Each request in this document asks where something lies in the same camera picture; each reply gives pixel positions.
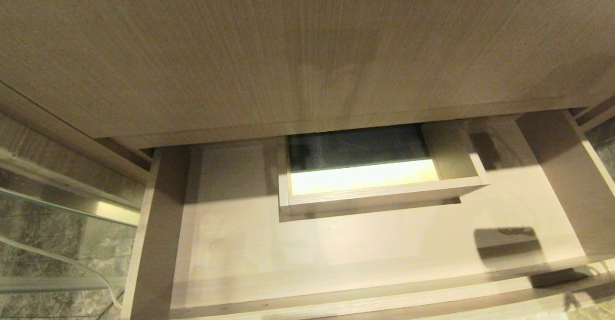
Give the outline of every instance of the wood grain surface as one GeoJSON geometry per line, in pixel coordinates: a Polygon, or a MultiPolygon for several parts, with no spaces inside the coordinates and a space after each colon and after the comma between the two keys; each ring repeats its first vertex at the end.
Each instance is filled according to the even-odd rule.
{"type": "Polygon", "coordinates": [[[546,313],[562,313],[573,307],[579,309],[609,300],[609,290],[615,283],[609,272],[614,263],[615,261],[609,260],[590,264],[589,268],[582,267],[577,270],[583,271],[591,278],[541,289],[533,289],[525,277],[501,281],[463,278],[465,280],[421,283],[422,288],[419,289],[413,289],[410,285],[391,285],[299,297],[305,299],[304,305],[299,304],[298,298],[291,297],[266,300],[266,307],[263,302],[246,302],[221,307],[174,309],[171,314],[174,319],[192,320],[406,320],[434,317],[442,320],[478,320],[510,319],[519,316],[523,316],[525,320],[544,320],[546,313]]]}
{"type": "Polygon", "coordinates": [[[0,79],[90,137],[140,136],[133,147],[590,106],[614,90],[595,84],[615,62],[615,0],[0,0],[0,12],[0,79]]]}
{"type": "Polygon", "coordinates": [[[472,145],[463,121],[424,123],[421,131],[440,180],[479,176],[485,169],[470,157],[472,145]]]}
{"type": "Polygon", "coordinates": [[[198,201],[186,205],[182,217],[172,308],[455,278],[583,257],[514,119],[482,120],[473,129],[489,134],[500,161],[486,171],[490,184],[462,196],[461,204],[290,222],[280,222],[278,213],[277,140],[204,147],[198,201]],[[538,244],[523,254],[507,252],[506,228],[531,228],[538,244]],[[485,232],[499,235],[482,237],[485,232]],[[481,256],[479,240],[501,247],[501,256],[481,256]]]}
{"type": "Polygon", "coordinates": [[[567,111],[526,114],[521,131],[588,256],[615,256],[615,183],[567,111]]]}
{"type": "Polygon", "coordinates": [[[440,200],[452,200],[483,187],[477,176],[422,182],[378,188],[332,191],[290,196],[288,204],[280,203],[280,210],[290,215],[322,215],[327,212],[346,211],[346,213],[365,212],[369,209],[405,206],[406,208],[427,206],[426,202],[441,204],[440,200]]]}
{"type": "MultiPolygon", "coordinates": [[[[96,163],[136,180],[139,184],[144,185],[147,182],[148,172],[145,169],[101,145],[1,82],[0,115],[27,125],[30,130],[35,130],[55,143],[64,145],[96,163]]],[[[6,139],[17,141],[19,137],[6,136],[6,139]]]]}
{"type": "Polygon", "coordinates": [[[73,193],[111,200],[132,208],[141,207],[145,191],[145,186],[140,182],[96,163],[1,113],[0,166],[73,193]]]}
{"type": "Polygon", "coordinates": [[[169,319],[189,166],[186,148],[159,148],[154,153],[130,257],[122,320],[169,319]]]}

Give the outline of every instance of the marble surface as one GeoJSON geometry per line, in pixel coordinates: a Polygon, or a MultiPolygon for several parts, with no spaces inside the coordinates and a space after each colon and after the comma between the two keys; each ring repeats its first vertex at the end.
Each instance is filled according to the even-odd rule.
{"type": "MultiPolygon", "coordinates": [[[[123,300],[123,295],[120,296],[117,300],[121,302],[123,300]]],[[[109,305],[105,311],[100,315],[97,320],[119,320],[120,310],[114,307],[113,305],[109,305]]]]}
{"type": "Polygon", "coordinates": [[[615,178],[615,118],[605,121],[585,135],[611,177],[615,178]]]}
{"type": "MultiPolygon", "coordinates": [[[[131,226],[0,194],[0,233],[77,259],[108,277],[126,276],[135,231],[131,226]]],[[[79,278],[92,277],[92,274],[83,268],[0,244],[0,276],[79,278]]],[[[111,296],[106,289],[0,295],[0,320],[98,319],[110,304],[111,296]]]]}
{"type": "Polygon", "coordinates": [[[595,306],[575,309],[567,313],[569,320],[613,320],[615,319],[615,300],[595,306]]]}

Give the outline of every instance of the marble floor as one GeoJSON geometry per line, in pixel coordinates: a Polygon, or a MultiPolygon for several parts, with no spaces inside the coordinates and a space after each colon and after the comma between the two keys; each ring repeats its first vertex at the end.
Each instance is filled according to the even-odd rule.
{"type": "MultiPolygon", "coordinates": [[[[125,277],[136,228],[0,194],[0,233],[77,259],[107,277],[125,277]]],[[[0,245],[0,277],[92,277],[83,268],[0,245]]],[[[110,306],[108,291],[1,294],[0,319],[95,320],[110,306]]]]}
{"type": "Polygon", "coordinates": [[[569,311],[567,316],[569,320],[613,320],[615,319],[615,300],[569,311]]]}

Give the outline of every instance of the white cable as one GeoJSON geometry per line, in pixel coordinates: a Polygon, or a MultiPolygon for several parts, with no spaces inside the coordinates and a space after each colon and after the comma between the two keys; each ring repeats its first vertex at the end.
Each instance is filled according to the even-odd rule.
{"type": "Polygon", "coordinates": [[[39,248],[35,248],[35,247],[31,247],[28,246],[26,244],[23,243],[19,243],[17,241],[13,241],[12,239],[9,239],[8,237],[1,235],[0,234],[0,242],[6,243],[10,246],[13,246],[15,248],[20,248],[23,250],[28,250],[28,252],[33,252],[36,254],[41,254],[43,256],[49,257],[49,258],[54,258],[54,259],[59,259],[59,261],[64,261],[66,263],[70,263],[71,265],[75,265],[77,267],[82,267],[85,268],[86,270],[92,272],[93,274],[96,274],[97,277],[99,277],[100,279],[103,280],[103,282],[105,283],[105,285],[107,285],[107,289],[109,289],[109,293],[111,294],[111,298],[113,300],[113,304],[115,305],[115,307],[117,307],[117,309],[122,309],[122,306],[119,304],[119,302],[117,301],[117,297],[115,296],[115,292],[113,291],[113,287],[111,286],[111,283],[105,278],[105,276],[103,276],[102,274],[100,274],[98,271],[83,265],[82,263],[79,263],[78,261],[75,261],[74,259],[70,259],[67,257],[64,257],[62,255],[59,254],[55,254],[55,253],[50,253],[48,251],[39,249],[39,248]]]}

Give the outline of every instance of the open drawer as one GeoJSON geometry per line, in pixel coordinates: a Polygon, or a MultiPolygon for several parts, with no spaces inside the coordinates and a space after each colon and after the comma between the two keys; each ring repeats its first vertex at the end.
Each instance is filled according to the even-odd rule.
{"type": "MultiPolygon", "coordinates": [[[[403,132],[403,126],[401,127],[398,130],[403,132]]],[[[378,133],[383,129],[371,130],[378,133]]],[[[478,155],[472,149],[463,121],[424,123],[420,130],[422,136],[424,136],[426,150],[428,150],[426,157],[421,160],[387,164],[381,162],[367,166],[309,172],[292,171],[288,155],[288,138],[279,138],[277,149],[280,211],[290,216],[286,219],[292,219],[296,215],[308,215],[310,218],[314,218],[346,213],[429,206],[442,204],[442,201],[455,200],[459,196],[488,184],[485,169],[478,155]],[[356,178],[363,178],[363,181],[360,182],[362,186],[345,186],[349,183],[349,180],[356,178]]],[[[370,137],[382,139],[386,136],[386,134],[377,135],[374,133],[372,133],[373,136],[370,136],[369,132],[356,132],[356,130],[349,130],[347,134],[356,136],[366,133],[368,135],[364,136],[363,140],[370,137]]],[[[319,138],[320,140],[317,140],[317,142],[322,145],[322,141],[325,140],[327,135],[315,135],[314,138],[319,138]]],[[[383,145],[386,145],[386,143],[389,143],[389,141],[382,142],[383,145]]],[[[327,150],[322,151],[322,149],[312,151],[312,154],[319,154],[323,158],[322,155],[326,154],[327,150]]]]}
{"type": "Polygon", "coordinates": [[[461,123],[490,185],[460,203],[287,222],[276,138],[157,149],[122,318],[509,318],[612,294],[610,274],[526,278],[614,256],[615,186],[569,114],[461,123]]]}

